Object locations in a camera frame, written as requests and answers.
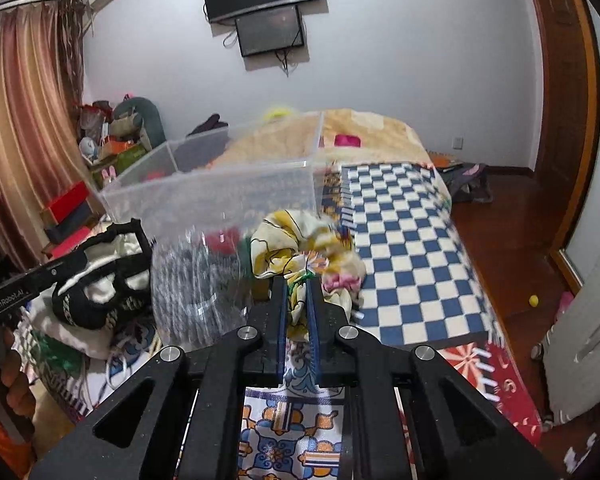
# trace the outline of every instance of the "door frame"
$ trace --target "door frame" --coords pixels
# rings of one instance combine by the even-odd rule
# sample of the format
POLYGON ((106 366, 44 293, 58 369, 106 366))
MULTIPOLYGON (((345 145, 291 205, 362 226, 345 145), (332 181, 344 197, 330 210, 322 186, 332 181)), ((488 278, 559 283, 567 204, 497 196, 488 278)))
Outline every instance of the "door frame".
MULTIPOLYGON (((567 209, 549 249, 549 256, 558 267, 558 270, 560 270, 560 273, 563 275, 571 291, 576 294, 582 287, 582 282, 566 257, 564 249, 571 238, 571 234, 578 223, 578 219, 580 218, 580 213, 582 212, 591 177, 593 175, 596 155, 598 153, 598 141, 600 140, 600 56, 598 55, 598 43, 596 41, 595 30, 593 28, 591 14, 586 0, 573 1, 578 14, 578 21, 581 25, 580 28, 582 30, 585 47, 587 64, 587 119, 584 145, 580 157, 580 167, 578 168, 578 174, 567 209)), ((542 65, 544 67, 544 107, 542 109, 542 129, 540 133, 538 157, 536 159, 536 164, 538 164, 542 160, 544 150, 546 149, 546 128, 548 127, 547 104, 549 102, 548 92, 550 88, 548 84, 548 64, 550 63, 550 56, 548 50, 545 48, 546 39, 544 37, 545 29, 543 27, 544 17, 538 0, 534 0, 534 7, 536 8, 536 15, 540 25, 542 65)))

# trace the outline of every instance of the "blue gripper pad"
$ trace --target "blue gripper pad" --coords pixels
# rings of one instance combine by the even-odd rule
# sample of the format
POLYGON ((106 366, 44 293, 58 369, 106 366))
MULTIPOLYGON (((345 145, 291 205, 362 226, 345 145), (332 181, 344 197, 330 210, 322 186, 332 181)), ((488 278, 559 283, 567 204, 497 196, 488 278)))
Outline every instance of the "blue gripper pad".
POLYGON ((309 329, 309 348, 311 358, 309 359, 309 370, 314 375, 315 382, 320 384, 322 371, 320 370, 320 338, 318 336, 318 322, 315 312, 315 302, 312 295, 311 282, 306 282, 306 320, 309 329))
POLYGON ((285 376, 285 357, 286 357, 286 304, 287 299, 286 283, 282 291, 282 300, 280 301, 280 323, 278 325, 278 364, 276 365, 276 375, 278 383, 282 384, 285 376))

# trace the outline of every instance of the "backpack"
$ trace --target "backpack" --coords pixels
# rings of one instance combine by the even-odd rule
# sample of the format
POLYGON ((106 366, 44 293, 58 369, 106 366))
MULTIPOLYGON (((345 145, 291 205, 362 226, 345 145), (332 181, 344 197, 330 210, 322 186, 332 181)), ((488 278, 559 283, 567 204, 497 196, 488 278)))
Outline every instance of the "backpack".
POLYGON ((464 163, 438 171, 454 203, 489 203, 493 201, 493 195, 487 181, 486 169, 486 164, 464 163))

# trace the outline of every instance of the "beige bedspread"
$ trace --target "beige bedspread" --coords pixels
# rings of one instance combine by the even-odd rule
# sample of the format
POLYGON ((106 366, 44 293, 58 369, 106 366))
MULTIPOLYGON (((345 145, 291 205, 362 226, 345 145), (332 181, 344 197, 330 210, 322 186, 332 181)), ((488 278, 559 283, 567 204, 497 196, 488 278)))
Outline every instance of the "beige bedspread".
MULTIPOLYGON (((231 142, 213 167, 310 156, 317 142, 318 120, 319 114, 305 114, 260 126, 251 135, 231 142)), ((325 110, 322 120, 324 147, 315 155, 318 162, 335 166, 382 162, 431 164, 418 134, 398 119, 340 108, 325 110), (361 147, 334 146, 337 134, 359 137, 361 147)), ((436 185, 450 205, 450 195, 438 172, 436 185)))

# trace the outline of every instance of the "human hand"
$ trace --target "human hand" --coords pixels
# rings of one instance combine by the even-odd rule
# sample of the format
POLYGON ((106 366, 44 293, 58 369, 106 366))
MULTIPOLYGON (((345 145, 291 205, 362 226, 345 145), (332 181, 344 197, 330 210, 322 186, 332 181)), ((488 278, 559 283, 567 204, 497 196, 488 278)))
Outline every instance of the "human hand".
MULTIPOLYGON (((4 343, 7 348, 13 346, 13 332, 4 330, 4 343)), ((9 350, 0 367, 0 380, 8 389, 7 404, 16 415, 33 417, 36 411, 36 398, 29 389, 29 379, 20 371, 22 359, 15 350, 9 350)))

